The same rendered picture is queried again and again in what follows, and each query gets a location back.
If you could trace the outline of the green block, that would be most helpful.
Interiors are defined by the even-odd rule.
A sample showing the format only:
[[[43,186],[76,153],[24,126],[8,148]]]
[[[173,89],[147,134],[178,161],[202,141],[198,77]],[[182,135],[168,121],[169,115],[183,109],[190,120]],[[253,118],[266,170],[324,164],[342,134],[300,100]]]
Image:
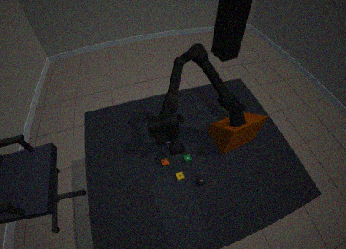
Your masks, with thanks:
[[[184,155],[183,159],[185,160],[185,163],[192,162],[192,157],[190,156],[190,154]]]

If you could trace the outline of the yellow block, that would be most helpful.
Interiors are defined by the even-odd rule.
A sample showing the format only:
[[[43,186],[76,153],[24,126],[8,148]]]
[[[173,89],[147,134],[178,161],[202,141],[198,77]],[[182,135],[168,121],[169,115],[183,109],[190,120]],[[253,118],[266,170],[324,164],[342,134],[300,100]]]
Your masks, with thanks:
[[[176,178],[178,181],[185,179],[183,172],[176,173]]]

